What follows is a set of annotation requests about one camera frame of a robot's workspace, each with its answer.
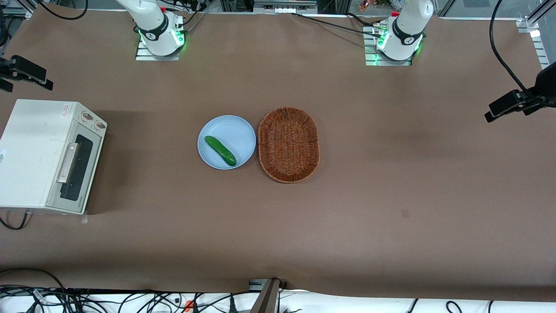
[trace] oven window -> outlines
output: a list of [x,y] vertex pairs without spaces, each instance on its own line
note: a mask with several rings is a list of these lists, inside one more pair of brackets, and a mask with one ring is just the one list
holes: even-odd
[[60,189],[60,198],[72,201],[77,201],[79,198],[81,185],[83,184],[87,165],[89,164],[89,158],[91,156],[91,150],[93,149],[93,142],[82,135],[77,135],[75,142],[79,144],[79,148],[77,150],[75,163],[73,164],[73,169],[69,176],[70,179],[67,184],[62,184],[62,188]]

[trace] cable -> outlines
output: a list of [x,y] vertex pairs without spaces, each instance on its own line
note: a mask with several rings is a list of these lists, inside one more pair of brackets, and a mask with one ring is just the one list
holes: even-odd
[[456,313],[456,312],[450,310],[450,304],[455,305],[455,307],[458,308],[459,313],[463,313],[463,312],[461,311],[461,307],[459,307],[459,305],[458,305],[457,303],[455,303],[454,301],[448,301],[448,302],[446,302],[446,311],[448,311],[448,312],[450,312],[450,313]]
[[58,15],[57,13],[55,13],[55,12],[53,12],[52,10],[50,10],[49,8],[47,8],[47,7],[44,5],[44,3],[43,3],[42,0],[38,0],[38,4],[40,4],[40,5],[41,5],[45,10],[47,10],[50,14],[52,14],[52,15],[58,17],[58,18],[61,18],[61,19],[66,19],[66,20],[68,20],[68,21],[75,21],[76,19],[82,18],[82,17],[85,15],[85,13],[87,13],[87,10],[89,9],[89,0],[85,0],[85,9],[83,10],[83,12],[81,12],[81,14],[79,14],[78,16],[75,16],[75,17],[67,17],[67,16]]
[[160,1],[160,2],[164,2],[165,4],[169,4],[169,5],[171,5],[171,6],[174,6],[174,7],[176,7],[176,8],[177,8],[177,7],[182,7],[182,8],[184,8],[184,9],[187,9],[186,6],[184,6],[183,4],[177,4],[177,2],[176,2],[176,4],[173,4],[172,2],[168,2],[168,1],[166,1],[166,0],[159,0],[159,1]]
[[373,23],[367,23],[367,22],[363,21],[361,18],[359,18],[359,16],[357,16],[357,15],[351,13],[351,12],[346,13],[346,15],[347,15],[347,16],[353,17],[353,18],[356,19],[359,23],[361,23],[361,24],[363,24],[363,25],[365,25],[365,26],[373,26]]
[[315,21],[315,22],[319,22],[319,23],[326,24],[326,25],[334,26],[334,27],[337,27],[337,28],[341,28],[341,29],[343,29],[343,30],[352,31],[352,32],[356,32],[356,33],[362,33],[362,34],[365,34],[365,35],[369,35],[369,36],[373,36],[373,37],[376,37],[376,38],[380,38],[380,35],[379,35],[379,34],[376,34],[376,33],[370,33],[370,32],[364,32],[364,31],[354,30],[353,28],[348,28],[348,27],[344,27],[344,26],[332,24],[332,23],[329,23],[329,22],[321,21],[321,20],[319,20],[319,19],[312,18],[312,17],[308,17],[308,16],[304,16],[304,15],[297,14],[297,13],[292,13],[292,14],[295,15],[295,16],[302,17],[302,18],[310,19],[311,21]]
[[197,22],[195,22],[195,24],[193,24],[193,26],[191,26],[188,30],[186,30],[185,33],[190,33],[195,28],[195,26],[197,26],[197,24],[199,24],[199,22],[201,22],[201,20],[205,17],[205,15],[207,15],[207,13],[203,13],[203,15],[201,15],[201,17],[197,20]]
[[536,96],[534,96],[529,90],[527,90],[527,88],[525,88],[525,86],[523,85],[523,83],[519,80],[519,78],[514,74],[514,72],[512,71],[512,69],[508,66],[508,64],[506,64],[506,62],[502,59],[502,57],[500,56],[500,53],[498,53],[498,50],[496,49],[496,45],[494,44],[494,18],[496,17],[496,13],[498,12],[498,8],[500,7],[500,5],[502,4],[503,0],[498,0],[498,2],[496,3],[496,6],[494,6],[494,10],[492,12],[492,18],[490,19],[490,26],[489,26],[489,39],[490,39],[490,47],[492,48],[492,52],[494,53],[494,55],[496,56],[496,58],[498,59],[498,62],[500,62],[500,64],[502,64],[502,66],[506,69],[506,71],[508,72],[508,74],[513,78],[513,80],[518,84],[519,88],[521,88],[521,90],[523,91],[524,94],[527,95],[527,97],[531,98],[534,102],[536,102],[537,104],[543,105],[543,106],[548,106],[548,107],[556,107],[556,105],[554,104],[549,104],[546,103],[544,101],[541,101],[541,99],[537,98]]
[[[45,273],[46,275],[50,276],[50,278],[52,278],[53,280],[56,281],[56,283],[60,286],[60,288],[62,289],[62,291],[65,291],[65,289],[66,289],[66,288],[62,285],[62,282],[58,279],[58,277],[56,277],[54,274],[52,274],[52,273],[50,273],[50,272],[48,272],[48,271],[45,271],[45,270],[40,269],[40,268],[33,268],[33,267],[16,267],[16,268],[9,268],[9,269],[7,269],[7,270],[2,270],[2,271],[0,271],[0,274],[7,273],[7,272],[13,272],[13,271],[33,271],[33,272]],[[67,295],[68,297],[72,297],[72,298],[73,298],[73,300],[74,300],[74,302],[75,302],[75,306],[76,306],[77,311],[78,311],[79,313],[83,313],[83,308],[79,306],[79,301],[77,301],[76,295],[73,295],[73,294],[70,294],[70,293],[67,293],[66,295]]]
[[237,295],[249,294],[249,293],[251,293],[251,292],[252,292],[252,291],[238,292],[238,293],[236,293],[236,294],[230,294],[230,295],[228,295],[228,296],[222,297],[222,298],[220,298],[220,299],[218,299],[218,300],[216,300],[216,301],[214,301],[214,302],[212,302],[212,303],[210,303],[210,304],[199,305],[199,306],[204,306],[204,308],[202,308],[201,310],[199,310],[199,313],[203,312],[203,311],[206,310],[207,308],[209,308],[209,307],[213,306],[214,304],[217,304],[218,302],[220,302],[220,301],[222,301],[222,300],[225,300],[225,299],[227,299],[227,298],[229,298],[229,297],[233,297],[233,296],[237,296]]
[[192,15],[187,21],[185,21],[183,24],[178,24],[177,26],[178,26],[178,27],[182,27],[183,25],[185,25],[185,24],[191,22],[191,20],[195,17],[195,14],[197,14],[197,12],[199,12],[199,11],[193,12],[193,15]]
[[408,313],[413,313],[413,309],[415,308],[415,305],[417,304],[417,301],[419,301],[419,298],[413,300],[413,303],[411,304],[411,307],[409,308]]
[[4,220],[3,220],[2,218],[0,218],[0,223],[1,223],[2,225],[4,225],[4,227],[6,227],[6,228],[8,228],[8,229],[10,229],[10,230],[12,230],[12,231],[19,231],[20,229],[22,229],[23,227],[25,227],[25,222],[27,221],[27,216],[28,216],[28,213],[25,212],[25,215],[23,216],[23,219],[21,220],[21,224],[20,224],[18,227],[13,227],[13,226],[8,225],[6,222],[4,222]]

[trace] oven door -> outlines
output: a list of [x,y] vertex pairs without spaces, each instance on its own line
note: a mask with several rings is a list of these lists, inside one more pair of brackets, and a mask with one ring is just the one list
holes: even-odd
[[83,214],[102,138],[77,121],[69,133],[46,205],[62,213]]

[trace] oven door handle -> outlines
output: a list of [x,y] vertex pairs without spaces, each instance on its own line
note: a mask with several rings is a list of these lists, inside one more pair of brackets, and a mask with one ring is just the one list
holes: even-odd
[[62,160],[62,167],[60,167],[60,173],[56,179],[57,183],[67,184],[70,181],[70,176],[73,171],[73,165],[75,164],[75,158],[77,157],[77,151],[79,150],[78,143],[69,143],[66,148],[66,154]]

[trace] metal bracket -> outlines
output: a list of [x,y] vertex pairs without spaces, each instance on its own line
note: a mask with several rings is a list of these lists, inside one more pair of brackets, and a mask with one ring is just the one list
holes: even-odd
[[276,313],[279,291],[280,280],[276,278],[267,280],[249,313]]

